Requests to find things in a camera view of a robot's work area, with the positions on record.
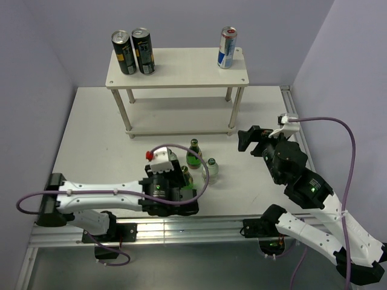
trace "red cap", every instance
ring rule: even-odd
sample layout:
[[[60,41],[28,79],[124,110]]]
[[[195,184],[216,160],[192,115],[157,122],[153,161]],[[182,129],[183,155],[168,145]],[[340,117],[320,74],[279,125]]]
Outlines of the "red cap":
[[[153,152],[147,151],[145,154],[145,158],[148,159],[148,161],[152,161],[153,159]]]

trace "green bottle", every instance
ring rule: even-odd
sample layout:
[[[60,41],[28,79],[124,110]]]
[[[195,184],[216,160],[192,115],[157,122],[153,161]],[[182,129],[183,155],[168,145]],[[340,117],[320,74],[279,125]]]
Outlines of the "green bottle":
[[[184,181],[186,182],[185,188],[192,189],[194,187],[194,179],[192,178],[191,173],[188,171],[187,166],[181,166],[181,171],[183,172]]]
[[[192,139],[191,140],[191,146],[190,146],[189,149],[191,149],[192,151],[196,152],[201,157],[201,150],[199,148],[198,140],[197,139]],[[201,162],[200,162],[200,160],[198,158],[196,158],[196,156],[194,154],[192,154],[190,152],[187,152],[187,165],[191,169],[197,169],[197,168],[200,167]]]

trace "purple wall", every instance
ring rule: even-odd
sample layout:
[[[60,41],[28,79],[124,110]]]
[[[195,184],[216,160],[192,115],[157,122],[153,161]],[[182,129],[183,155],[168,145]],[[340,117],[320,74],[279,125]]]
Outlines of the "purple wall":
[[[0,5],[0,289],[14,289],[34,217],[16,211],[42,190],[62,138],[74,88],[21,0]],[[39,201],[25,206],[37,209]]]
[[[301,117],[332,116],[349,124],[357,141],[348,209],[387,242],[387,1],[335,0],[293,87]],[[351,143],[329,122],[303,125],[316,169],[341,197]],[[383,282],[367,289],[386,289]]]
[[[251,85],[290,85],[333,0],[28,0],[78,86],[104,86],[117,29],[150,29],[152,44],[217,47],[234,25]]]

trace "lower shelf board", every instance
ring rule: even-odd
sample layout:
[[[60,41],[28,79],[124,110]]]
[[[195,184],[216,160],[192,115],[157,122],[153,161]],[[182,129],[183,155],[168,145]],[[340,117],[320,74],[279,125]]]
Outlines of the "lower shelf board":
[[[126,110],[129,135],[226,134],[232,101],[224,97],[139,98]]]

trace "white plastic part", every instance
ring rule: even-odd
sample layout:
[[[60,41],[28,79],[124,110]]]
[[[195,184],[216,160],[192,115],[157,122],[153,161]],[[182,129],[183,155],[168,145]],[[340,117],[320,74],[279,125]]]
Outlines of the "white plastic part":
[[[138,181],[123,182],[120,184],[79,184],[71,181],[65,181],[64,185],[59,187],[60,191],[71,189],[73,194],[58,195],[57,201],[60,202],[58,211],[61,213],[73,213],[81,210],[97,210],[105,208],[122,208],[125,210],[142,211],[142,206],[138,204],[141,197],[119,193],[120,190],[129,190],[132,192],[142,192],[142,185]],[[77,194],[76,190],[111,190],[112,193],[91,193]]]
[[[153,173],[168,172],[174,169],[172,162],[169,161],[167,147],[162,147],[153,152],[153,159],[149,163]]]
[[[296,114],[281,114],[279,117],[281,118],[281,125],[280,129],[274,130],[269,137],[277,137],[280,133],[284,133],[285,138],[289,138],[293,134],[300,131],[300,123],[289,123],[289,119],[298,119],[298,115]]]
[[[342,245],[334,236],[302,222],[291,213],[282,214],[278,221],[276,228],[281,234],[300,240],[324,255],[332,264],[337,265],[333,253],[340,251]]]
[[[308,212],[319,219],[345,248],[342,225],[341,202],[334,193],[324,201],[324,209],[309,209]],[[348,237],[350,239],[351,260],[359,266],[372,267],[383,255],[383,244],[372,237],[347,211],[344,212]]]
[[[107,213],[99,213],[95,210],[81,210],[73,213],[75,219],[69,221],[69,225],[82,228],[92,234],[99,236],[106,234],[109,229],[109,216]]]

